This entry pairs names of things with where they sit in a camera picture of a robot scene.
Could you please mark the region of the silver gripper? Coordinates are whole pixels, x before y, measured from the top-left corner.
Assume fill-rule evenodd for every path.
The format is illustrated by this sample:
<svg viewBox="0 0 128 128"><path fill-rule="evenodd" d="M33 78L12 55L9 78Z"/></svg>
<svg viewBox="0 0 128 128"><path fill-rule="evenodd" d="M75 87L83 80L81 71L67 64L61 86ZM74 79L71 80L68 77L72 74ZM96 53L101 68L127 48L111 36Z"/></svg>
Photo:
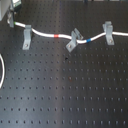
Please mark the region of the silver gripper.
<svg viewBox="0 0 128 128"><path fill-rule="evenodd" d="M8 9L17 11L22 6L22 0L0 0L0 17L3 17ZM8 13L7 23L14 28L14 12Z"/></svg>

